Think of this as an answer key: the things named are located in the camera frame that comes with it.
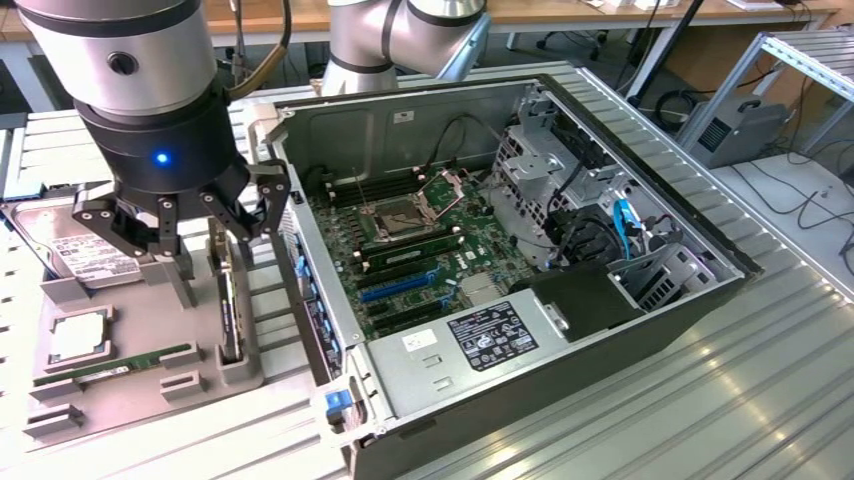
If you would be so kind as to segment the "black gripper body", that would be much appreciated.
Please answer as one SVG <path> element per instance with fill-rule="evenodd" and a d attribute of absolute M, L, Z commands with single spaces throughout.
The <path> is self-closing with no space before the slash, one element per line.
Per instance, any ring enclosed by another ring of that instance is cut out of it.
<path fill-rule="evenodd" d="M 158 200 L 170 196 L 181 220 L 208 214 L 202 194 L 226 206 L 234 204 L 249 172 L 236 147 L 220 83 L 210 83 L 189 104 L 157 115 L 114 115 L 81 101 L 74 108 L 122 202 L 156 214 Z"/>

